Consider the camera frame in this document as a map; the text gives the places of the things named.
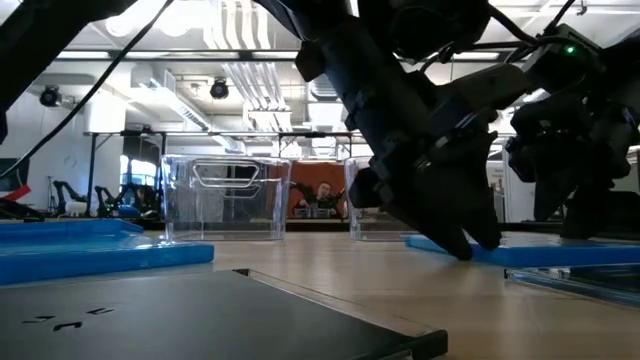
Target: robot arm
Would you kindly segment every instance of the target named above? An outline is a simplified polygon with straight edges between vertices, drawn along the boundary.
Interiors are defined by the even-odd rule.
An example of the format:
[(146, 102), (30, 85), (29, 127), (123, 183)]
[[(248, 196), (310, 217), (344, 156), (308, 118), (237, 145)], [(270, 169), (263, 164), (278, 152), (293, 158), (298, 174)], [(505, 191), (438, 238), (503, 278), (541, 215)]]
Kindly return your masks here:
[(406, 73), (394, 56), (421, 60), (448, 44), (473, 44), (489, 21), (488, 2), (416, 0), (392, 8), (361, 1), (361, 18), (341, 1), (258, 2), (303, 40), (296, 59), (302, 77), (327, 75), (349, 112), (349, 130), (360, 130), (375, 154), (349, 189), (354, 206), (381, 206), (460, 259), (471, 257), (463, 229), (485, 248), (497, 247), (485, 169), (497, 134), (488, 124), (529, 82), (502, 64), (436, 86)]
[(581, 46), (546, 46), (525, 63), (528, 77), (550, 95), (514, 114), (517, 136), (506, 149), (518, 177), (536, 183), (535, 220), (546, 220), (573, 193), (562, 235), (589, 238), (615, 222), (615, 207), (640, 203), (635, 193), (610, 191), (613, 179), (629, 174), (627, 153), (640, 140), (640, 37), (600, 49), (567, 25), (554, 30)]
[(58, 214), (64, 214), (67, 211), (66, 210), (67, 201), (65, 200), (64, 192), (62, 191), (63, 188), (67, 190), (67, 192), (69, 193), (69, 197), (71, 198), (72, 201), (80, 202), (80, 203), (87, 202), (87, 197), (79, 195), (75, 190), (73, 190), (71, 185), (69, 185), (69, 183), (66, 181), (56, 180), (53, 182), (53, 187), (56, 189), (56, 194), (58, 195), (58, 209), (57, 209)]

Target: container handle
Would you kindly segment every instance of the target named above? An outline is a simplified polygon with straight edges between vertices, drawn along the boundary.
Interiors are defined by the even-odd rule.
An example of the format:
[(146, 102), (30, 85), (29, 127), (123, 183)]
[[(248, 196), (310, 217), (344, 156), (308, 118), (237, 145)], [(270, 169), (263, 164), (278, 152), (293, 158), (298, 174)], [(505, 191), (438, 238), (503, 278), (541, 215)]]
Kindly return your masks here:
[[(253, 168), (253, 174), (250, 178), (245, 179), (230, 179), (230, 178), (218, 178), (218, 177), (203, 177), (200, 176), (199, 169), (203, 166), (242, 166)], [(255, 163), (247, 161), (233, 161), (233, 160), (205, 160), (196, 161), (192, 167), (192, 171), (200, 185), (207, 188), (218, 189), (246, 189), (250, 187), (258, 176), (260, 168)]]
[(247, 194), (247, 195), (227, 195), (225, 192), (222, 192), (222, 197), (225, 198), (225, 199), (253, 199), (258, 195), (258, 193), (260, 192), (260, 189), (261, 189), (260, 185), (253, 185), (253, 186), (250, 186), (248, 188), (242, 189), (242, 190), (244, 190), (246, 192), (251, 191), (250, 194)]

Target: window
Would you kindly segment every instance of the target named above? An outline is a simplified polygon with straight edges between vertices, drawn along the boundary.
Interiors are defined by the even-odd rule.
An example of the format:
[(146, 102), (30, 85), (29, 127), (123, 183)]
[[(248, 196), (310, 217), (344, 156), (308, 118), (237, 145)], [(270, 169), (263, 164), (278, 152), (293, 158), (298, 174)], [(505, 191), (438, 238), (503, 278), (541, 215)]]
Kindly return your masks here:
[(131, 160), (131, 182), (155, 186), (158, 167), (150, 162)]
[(120, 155), (120, 174), (126, 174), (129, 168), (129, 158), (125, 155)]

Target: table surface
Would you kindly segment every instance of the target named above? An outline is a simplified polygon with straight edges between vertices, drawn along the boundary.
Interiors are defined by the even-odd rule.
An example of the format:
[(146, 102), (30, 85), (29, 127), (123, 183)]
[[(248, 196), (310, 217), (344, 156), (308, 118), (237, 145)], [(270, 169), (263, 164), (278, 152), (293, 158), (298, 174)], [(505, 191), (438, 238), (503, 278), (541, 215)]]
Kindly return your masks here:
[(153, 273), (237, 268), (445, 329), (447, 359), (640, 358), (639, 310), (508, 283), (499, 267), (461, 263), (398, 242), (354, 242), (348, 233), (290, 233), (281, 242), (219, 242), (213, 266)]

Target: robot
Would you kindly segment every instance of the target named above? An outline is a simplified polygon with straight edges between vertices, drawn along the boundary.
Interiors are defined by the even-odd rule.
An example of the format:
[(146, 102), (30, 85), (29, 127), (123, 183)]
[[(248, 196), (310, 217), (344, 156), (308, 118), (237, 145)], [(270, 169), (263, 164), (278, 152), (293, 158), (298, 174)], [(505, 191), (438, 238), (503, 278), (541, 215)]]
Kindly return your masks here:
[[(87, 209), (87, 197), (78, 194), (66, 181), (54, 181), (53, 187), (58, 196), (58, 206), (53, 216), (70, 215), (73, 217), (82, 216)], [(67, 202), (62, 189), (66, 189), (71, 201)]]
[[(0, 114), (85, 25), (117, 15), (133, 2), (24, 0), (0, 27), (0, 64), (3, 68), (21, 69), (7, 74), (9, 78), (0, 88), (0, 104), (4, 107)], [(549, 102), (523, 108), (514, 116), (518, 136), (510, 144), (512, 167), (523, 179), (535, 181), (541, 193), (554, 194), (548, 196), (555, 202), (567, 194), (572, 184), (579, 183), (574, 196), (579, 201), (578, 192), (585, 183), (575, 180), (576, 168), (565, 161), (548, 171), (542, 159), (584, 139), (589, 143), (585, 146), (599, 158), (592, 168), (605, 166), (608, 177), (624, 173), (623, 165), (610, 161), (619, 160), (618, 155), (637, 141), (634, 129), (638, 104), (633, 104), (632, 94), (637, 95), (638, 84), (624, 77), (604, 79), (614, 68), (612, 62), (619, 61), (615, 60), (616, 53), (636, 56), (622, 61), (629, 64), (638, 59), (638, 47), (593, 48), (584, 38), (576, 38), (575, 33), (560, 31), (556, 26), (559, 17), (548, 34), (532, 37), (518, 32), (517, 26), (488, 0), (360, 0), (359, 17), (351, 15), (345, 0), (256, 2), (302, 40), (296, 59), (302, 77), (306, 81), (321, 74), (328, 77), (349, 112), (347, 127), (360, 130), (375, 154), (370, 168), (360, 171), (348, 190), (354, 206), (382, 208), (458, 259), (472, 257), (465, 232), (488, 250), (500, 244), (501, 233), (485, 170), (489, 148), (497, 134), (489, 133), (488, 127), (497, 118), (496, 110), (506, 108), (523, 94), (540, 87), (552, 92)], [(569, 0), (563, 10), (572, 3)], [(476, 44), (491, 17), (521, 41)], [(48, 39), (46, 46), (32, 46), (42, 38)], [(566, 45), (574, 46), (586, 57), (567, 60), (557, 56), (561, 51), (558, 49)], [(509, 63), (497, 64), (436, 86), (422, 72), (406, 73), (396, 57), (410, 62), (429, 59), (428, 64), (434, 59), (447, 61), (458, 52), (492, 47), (516, 47), (510, 60), (531, 54), (525, 71)], [(574, 77), (550, 79), (554, 69), (569, 69), (566, 64), (581, 66), (571, 68)], [(597, 81), (591, 79), (600, 79), (607, 86), (596, 87)], [(573, 100), (565, 99), (571, 94), (575, 95)], [(573, 108), (569, 108), (579, 111), (576, 98), (585, 95), (589, 104), (577, 120), (569, 121), (560, 116), (561, 111), (553, 112), (559, 108), (568, 111), (571, 104)], [(603, 102), (615, 105), (602, 105)], [(626, 125), (620, 125), (621, 113)], [(536, 134), (542, 130), (535, 124), (543, 122), (562, 129), (561, 133), (576, 131), (569, 139), (560, 135), (541, 137)], [(4, 129), (6, 126), (0, 125), (0, 131)], [(560, 169), (571, 175), (558, 192), (550, 185), (556, 180), (545, 180), (545, 176), (551, 179), (551, 174)], [(572, 218), (569, 209), (567, 221)]]
[[(98, 194), (98, 216), (102, 218), (159, 218), (157, 196), (151, 186), (128, 183), (122, 186), (120, 193), (113, 197), (109, 189), (103, 186), (94, 187)], [(125, 205), (124, 197), (132, 193), (133, 205)]]

